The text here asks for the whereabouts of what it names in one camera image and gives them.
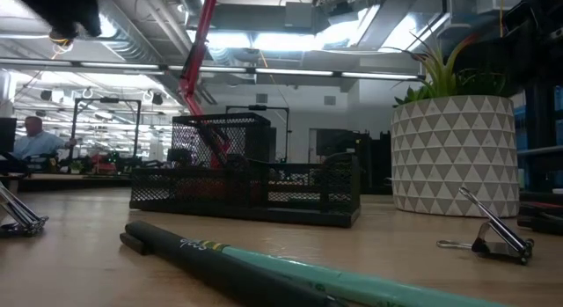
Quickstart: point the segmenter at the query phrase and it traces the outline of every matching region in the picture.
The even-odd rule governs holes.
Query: man
[[[59,149],[69,149],[77,144],[75,139],[65,142],[60,137],[43,131],[43,121],[39,117],[26,118],[26,132],[27,136],[22,136],[14,144],[12,155],[15,158],[24,159],[39,154],[56,154]]]

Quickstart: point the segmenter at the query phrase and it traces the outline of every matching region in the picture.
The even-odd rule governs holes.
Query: black mesh basket
[[[234,155],[267,161],[269,128],[270,121],[256,113],[174,117],[169,160],[205,167],[224,166]]]
[[[267,131],[261,130],[269,121],[255,113],[173,122],[175,168],[134,169],[131,208],[340,227],[352,226],[360,214],[360,169],[352,154],[323,164],[271,164],[260,161],[268,157],[260,147],[267,147],[262,137]],[[221,157],[225,139],[228,153]],[[186,154],[192,156],[181,159]],[[222,158],[224,165],[218,162]]]

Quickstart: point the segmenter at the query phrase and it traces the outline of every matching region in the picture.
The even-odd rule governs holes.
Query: black marker
[[[208,249],[152,224],[133,222],[120,235],[139,253],[155,253],[245,306],[345,307],[327,294]]]

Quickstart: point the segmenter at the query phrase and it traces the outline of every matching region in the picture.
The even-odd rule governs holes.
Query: white planter
[[[519,206],[514,108],[510,99],[456,96],[397,107],[391,122],[397,208],[444,216],[485,216],[466,187],[494,214]]]

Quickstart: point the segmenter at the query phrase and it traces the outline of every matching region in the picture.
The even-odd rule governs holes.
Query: black binder clip
[[[488,217],[489,221],[483,223],[479,229],[479,234],[473,242],[470,244],[461,244],[455,241],[441,240],[436,243],[438,247],[450,248],[450,249],[466,249],[472,250],[479,256],[492,258],[492,259],[504,259],[512,260],[522,265],[528,264],[528,260],[532,256],[532,248],[534,246],[534,240],[526,239],[525,241],[518,237],[509,227],[507,227],[501,219],[493,215],[487,207],[485,207],[469,190],[464,187],[459,188],[459,193],[465,196],[469,201],[474,203],[481,211],[483,211]],[[499,237],[504,240],[502,242],[487,242],[485,241],[485,235],[492,229],[496,232]]]
[[[47,216],[39,217],[0,183],[0,206],[16,222],[0,225],[0,238],[33,237],[43,230]]]

